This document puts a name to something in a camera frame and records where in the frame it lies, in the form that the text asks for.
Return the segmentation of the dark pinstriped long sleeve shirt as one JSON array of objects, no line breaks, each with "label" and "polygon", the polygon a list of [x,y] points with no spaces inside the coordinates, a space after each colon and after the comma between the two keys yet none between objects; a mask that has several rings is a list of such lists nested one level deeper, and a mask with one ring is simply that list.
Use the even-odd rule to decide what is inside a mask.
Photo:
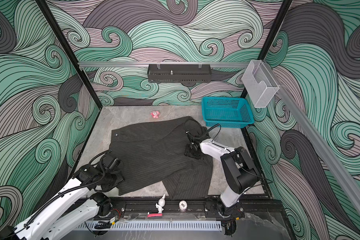
[{"label": "dark pinstriped long sleeve shirt", "polygon": [[190,144],[186,132],[199,137],[206,130],[190,116],[113,130],[109,149],[121,160],[121,174],[125,179],[117,187],[119,194],[162,182],[172,200],[207,197],[213,158],[202,155],[194,159],[185,155]]}]

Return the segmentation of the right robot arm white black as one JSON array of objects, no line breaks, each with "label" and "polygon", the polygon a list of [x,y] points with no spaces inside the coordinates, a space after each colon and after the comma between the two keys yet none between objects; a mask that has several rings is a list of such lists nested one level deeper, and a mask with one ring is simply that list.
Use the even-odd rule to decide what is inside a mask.
[{"label": "right robot arm white black", "polygon": [[196,137],[187,131],[186,135],[190,141],[186,146],[186,156],[200,159],[208,155],[221,161],[228,184],[220,195],[222,210],[233,207],[247,190],[260,181],[259,171],[245,148],[224,146],[208,138],[207,134]]}]

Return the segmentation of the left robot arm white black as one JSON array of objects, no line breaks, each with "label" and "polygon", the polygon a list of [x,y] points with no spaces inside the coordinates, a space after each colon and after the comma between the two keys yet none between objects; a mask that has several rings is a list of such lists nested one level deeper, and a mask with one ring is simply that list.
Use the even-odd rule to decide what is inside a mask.
[{"label": "left robot arm white black", "polygon": [[80,224],[113,209],[106,193],[124,181],[121,160],[111,152],[95,156],[79,168],[66,185],[37,211],[15,227],[0,231],[0,240],[60,240]]}]

